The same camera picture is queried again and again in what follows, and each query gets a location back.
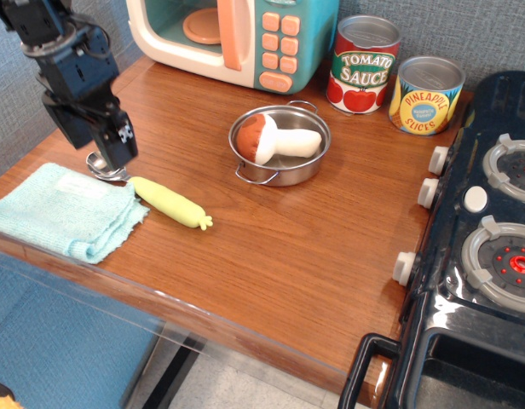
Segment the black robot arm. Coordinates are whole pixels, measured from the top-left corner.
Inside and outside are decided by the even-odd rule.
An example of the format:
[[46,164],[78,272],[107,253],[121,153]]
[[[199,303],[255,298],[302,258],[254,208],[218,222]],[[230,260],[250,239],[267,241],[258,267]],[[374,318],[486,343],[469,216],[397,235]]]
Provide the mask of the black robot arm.
[[133,126],[112,92],[119,69],[107,32],[69,1],[0,1],[0,19],[35,60],[49,116],[77,149],[94,142],[117,170],[138,154]]

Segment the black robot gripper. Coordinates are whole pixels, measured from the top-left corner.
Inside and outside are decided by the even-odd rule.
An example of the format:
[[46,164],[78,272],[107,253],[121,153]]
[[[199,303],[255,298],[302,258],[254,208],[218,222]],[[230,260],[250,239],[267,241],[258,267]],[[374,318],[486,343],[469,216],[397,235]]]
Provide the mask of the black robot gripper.
[[39,66],[43,105],[68,142],[94,141],[111,170],[138,154],[133,125],[111,85],[118,66],[106,31],[95,23],[23,23],[21,48]]

